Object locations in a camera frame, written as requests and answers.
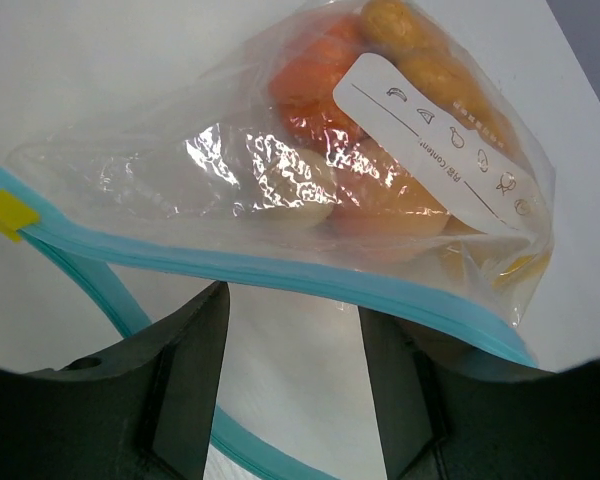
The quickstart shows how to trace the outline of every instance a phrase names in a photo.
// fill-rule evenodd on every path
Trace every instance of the yellow tab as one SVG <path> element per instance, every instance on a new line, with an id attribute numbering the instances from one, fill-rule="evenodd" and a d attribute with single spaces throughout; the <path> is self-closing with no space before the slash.
<path id="1" fill-rule="evenodd" d="M 17 231 L 39 221 L 38 212 L 6 190 L 0 190 L 0 233 L 19 242 Z"/>

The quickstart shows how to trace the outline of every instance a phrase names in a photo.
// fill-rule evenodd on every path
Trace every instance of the food icon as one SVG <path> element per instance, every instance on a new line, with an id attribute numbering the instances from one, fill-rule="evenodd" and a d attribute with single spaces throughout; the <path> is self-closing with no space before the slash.
<path id="1" fill-rule="evenodd" d="M 400 98 L 403 102 L 407 101 L 407 95 L 397 87 L 393 87 L 393 88 L 390 88 L 389 90 L 387 90 L 387 95 L 389 97 L 396 96 L 396 97 Z"/>
<path id="2" fill-rule="evenodd" d="M 427 124 L 431 125 L 431 121 L 436 118 L 436 116 L 431 113 L 429 110 L 425 110 L 424 108 L 419 108 L 418 109 L 418 113 L 420 115 L 422 115 L 422 118 L 424 118 L 424 121 L 427 122 Z"/>
<path id="3" fill-rule="evenodd" d="M 451 143 L 453 143 L 453 146 L 456 148 L 464 147 L 464 138 L 460 136 L 456 127 L 451 127 Z"/>
<path id="4" fill-rule="evenodd" d="M 496 190 L 502 190 L 502 195 L 504 196 L 505 193 L 510 192 L 514 188 L 516 188 L 516 179 L 513 176 L 513 173 L 503 173 L 500 177 L 500 183 L 496 187 Z"/>
<path id="5" fill-rule="evenodd" d="M 531 213 L 531 205 L 526 200 L 520 199 L 516 200 L 516 203 L 513 204 L 516 209 L 518 215 L 529 215 Z"/>
<path id="6" fill-rule="evenodd" d="M 487 154 L 484 150 L 478 150 L 478 166 L 480 167 L 480 171 L 482 173 L 487 173 L 489 170 L 489 159 L 487 158 Z"/>

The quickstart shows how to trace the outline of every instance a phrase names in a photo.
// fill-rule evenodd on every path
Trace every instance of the black clamp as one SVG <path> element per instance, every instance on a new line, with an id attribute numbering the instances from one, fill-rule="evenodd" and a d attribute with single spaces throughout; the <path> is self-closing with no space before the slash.
<path id="1" fill-rule="evenodd" d="M 202 479 L 228 321 L 214 284 L 61 371 L 0 369 L 0 480 Z M 600 362 L 549 375 L 360 321 L 389 480 L 600 479 Z"/>

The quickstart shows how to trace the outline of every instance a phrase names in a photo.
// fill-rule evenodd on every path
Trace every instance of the white table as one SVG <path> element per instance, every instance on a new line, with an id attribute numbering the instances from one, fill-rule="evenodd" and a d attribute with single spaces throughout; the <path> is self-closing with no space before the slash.
<path id="1" fill-rule="evenodd" d="M 38 131 L 187 83 L 301 2 L 200 3 L 0 2 L 0 163 Z M 555 255 L 522 335 L 546 369 L 600 356 L 600 104 L 593 90 L 544 0 L 421 4 L 473 53 L 558 171 Z M 201 286 L 125 278 L 147 298 L 163 293 L 154 315 Z M 103 314 L 50 263 L 0 236 L 0 365 L 59 367 L 117 340 Z M 209 478 L 241 478 L 218 455 L 210 455 Z"/>

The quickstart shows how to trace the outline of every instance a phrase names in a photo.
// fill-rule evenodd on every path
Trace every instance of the white label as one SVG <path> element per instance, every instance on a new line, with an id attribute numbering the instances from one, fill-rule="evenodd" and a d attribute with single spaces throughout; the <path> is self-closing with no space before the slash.
<path id="1" fill-rule="evenodd" d="M 533 178 L 429 101 L 387 59 L 361 55 L 333 98 L 458 219 L 492 235 L 536 238 L 544 206 Z"/>

